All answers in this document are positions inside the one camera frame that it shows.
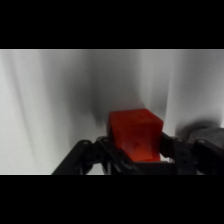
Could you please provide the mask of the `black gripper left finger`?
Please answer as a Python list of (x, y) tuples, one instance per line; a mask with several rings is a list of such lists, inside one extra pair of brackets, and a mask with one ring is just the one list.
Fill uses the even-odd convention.
[(107, 137), (94, 143), (79, 141), (53, 171), (53, 175), (87, 175), (100, 164), (105, 175), (143, 175), (130, 157)]

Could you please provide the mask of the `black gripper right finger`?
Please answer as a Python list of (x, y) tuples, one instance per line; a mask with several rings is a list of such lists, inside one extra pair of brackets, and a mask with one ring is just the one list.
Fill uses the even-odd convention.
[(205, 139), (187, 143), (163, 133), (160, 153), (173, 160), (177, 175), (224, 175), (224, 150)]

